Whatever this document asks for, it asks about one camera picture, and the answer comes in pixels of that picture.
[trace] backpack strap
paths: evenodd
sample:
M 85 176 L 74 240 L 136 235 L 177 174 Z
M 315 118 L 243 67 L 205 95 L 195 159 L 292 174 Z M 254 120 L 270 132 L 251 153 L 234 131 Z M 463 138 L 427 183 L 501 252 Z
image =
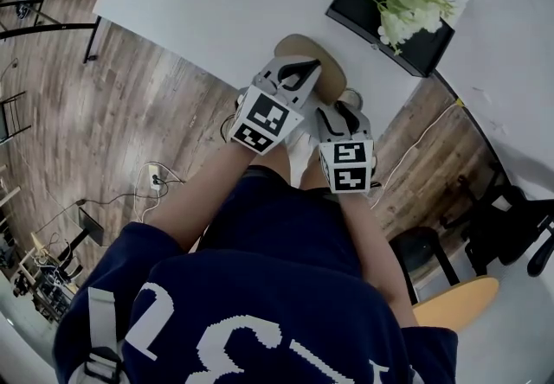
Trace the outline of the backpack strap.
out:
M 91 351 L 71 375 L 69 384 L 128 384 L 118 355 L 115 298 L 110 291 L 88 288 Z

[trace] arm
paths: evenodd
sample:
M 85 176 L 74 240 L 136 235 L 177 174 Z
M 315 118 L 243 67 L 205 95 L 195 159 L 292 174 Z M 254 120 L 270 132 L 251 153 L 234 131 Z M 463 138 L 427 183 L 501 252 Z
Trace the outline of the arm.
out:
M 338 198 L 364 279 L 383 294 L 400 327 L 417 326 L 402 269 L 369 203 L 357 194 L 339 195 Z
M 166 232 L 188 252 L 255 156 L 241 144 L 225 144 L 185 185 L 154 209 L 148 224 Z

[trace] white number print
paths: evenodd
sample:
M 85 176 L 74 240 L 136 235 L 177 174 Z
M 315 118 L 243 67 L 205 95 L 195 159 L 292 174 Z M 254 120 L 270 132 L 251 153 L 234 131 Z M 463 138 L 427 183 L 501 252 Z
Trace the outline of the white number print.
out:
M 425 384 L 425 382 L 423 382 L 423 378 L 417 373 L 417 371 L 412 366 L 409 366 L 409 368 L 411 368 L 412 372 L 414 372 L 412 384 Z
M 373 384 L 383 384 L 381 381 L 381 374 L 386 374 L 389 371 L 389 368 L 380 366 L 372 360 L 370 360 L 370 364 L 373 367 Z
M 132 326 L 125 340 L 140 353 L 156 361 L 158 357 L 148 348 L 171 318 L 173 314 L 173 300 L 164 288 L 154 283 L 145 283 L 138 294 L 143 291 L 153 291 L 156 294 L 156 301 Z
M 310 350 L 304 347 L 297 341 L 291 342 L 291 350 L 296 352 L 306 361 L 308 361 L 313 366 L 317 367 L 323 374 L 329 376 L 336 384 L 354 384 L 354 380 L 346 378 L 346 376 L 341 375 L 339 372 L 335 372 L 327 364 L 321 361 L 316 355 L 314 355 Z
M 225 374 L 244 372 L 225 352 L 227 341 L 237 329 L 251 329 L 258 341 L 268 349 L 275 349 L 282 339 L 278 324 L 249 315 L 224 319 L 210 325 L 196 346 L 198 357 L 207 370 L 192 374 L 186 384 L 212 384 Z

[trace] white table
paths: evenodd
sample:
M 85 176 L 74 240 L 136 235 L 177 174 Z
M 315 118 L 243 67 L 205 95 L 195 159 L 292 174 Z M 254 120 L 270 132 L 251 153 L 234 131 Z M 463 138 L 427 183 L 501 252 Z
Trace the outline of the white table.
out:
M 467 0 L 457 0 L 455 22 Z M 325 15 L 332 0 L 98 0 L 94 12 L 235 88 L 247 86 L 285 36 L 312 37 L 337 59 L 380 136 L 420 79 Z

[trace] white cable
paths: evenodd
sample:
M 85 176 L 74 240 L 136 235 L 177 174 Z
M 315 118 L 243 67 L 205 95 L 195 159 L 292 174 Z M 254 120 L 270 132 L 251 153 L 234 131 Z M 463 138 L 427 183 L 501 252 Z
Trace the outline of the white cable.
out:
M 151 210 L 154 210 L 157 206 L 159 206 L 159 190 L 157 190 L 158 192 L 158 202 L 156 203 L 156 205 L 154 207 L 151 207 L 151 208 L 148 208 L 147 210 L 145 210 L 143 213 L 142 213 L 142 216 L 140 217 L 140 222 L 145 222 L 145 215 L 147 212 L 150 212 Z
M 387 191 L 387 187 L 389 186 L 390 180 L 392 179 L 393 175 L 396 173 L 398 168 L 402 165 L 402 163 L 404 162 L 404 160 L 406 159 L 408 154 L 412 151 L 412 149 L 414 149 L 423 140 L 423 138 L 425 138 L 425 135 L 427 135 L 427 132 L 430 131 L 433 128 L 433 126 L 436 125 L 441 120 L 441 118 L 444 117 L 447 114 L 447 112 L 450 109 L 452 109 L 453 107 L 456 107 L 457 105 L 458 105 L 457 103 L 453 103 L 451 106 L 447 107 L 447 109 L 443 113 L 441 113 L 439 118 L 437 118 L 433 124 L 431 124 L 427 129 L 425 129 L 425 132 L 420 136 L 420 138 L 408 150 L 406 150 L 406 153 L 404 153 L 404 156 L 400 160 L 400 163 L 398 163 L 396 165 L 396 167 L 394 168 L 394 170 L 392 172 L 390 172 L 389 179 L 387 180 L 387 182 L 383 186 L 383 193 L 381 194 L 381 196 L 379 196 L 379 199 L 377 200 L 377 202 L 375 204 L 373 204 L 373 206 L 371 206 L 371 208 L 374 208 L 383 199 L 384 194 Z
M 137 212 L 137 190 L 139 188 L 139 181 L 140 181 L 140 176 L 142 175 L 142 172 L 143 170 L 145 169 L 145 167 L 148 167 L 149 165 L 154 165 L 154 166 L 158 166 L 158 167 L 161 167 L 162 169 L 165 169 L 167 170 L 169 173 L 171 173 L 171 175 L 177 180 L 179 181 L 181 184 L 184 184 L 183 181 L 181 181 L 181 178 L 179 178 L 177 175 L 175 175 L 175 173 L 173 173 L 173 171 L 171 169 L 169 169 L 168 167 L 165 167 L 163 164 L 161 163 L 156 163 L 155 161 L 150 161 L 148 163 L 144 163 L 142 165 L 142 167 L 140 168 L 140 170 L 138 171 L 138 176 L 137 176 L 137 181 L 135 182 L 135 190 L 134 190 L 134 197 L 132 198 L 132 210 L 133 212 L 135 213 L 135 216 L 137 217 L 137 220 L 139 220 L 140 222 L 143 222 L 144 220 L 144 216 L 145 216 L 145 213 L 148 212 L 149 210 L 153 210 L 154 208 L 156 208 L 157 206 L 159 206 L 159 202 L 160 202 L 160 196 L 159 196 L 159 191 L 158 191 L 158 204 L 154 207 L 154 208 L 149 208 L 148 210 L 146 210 L 144 213 L 143 213 L 143 217 L 141 218 L 139 216 L 139 213 Z

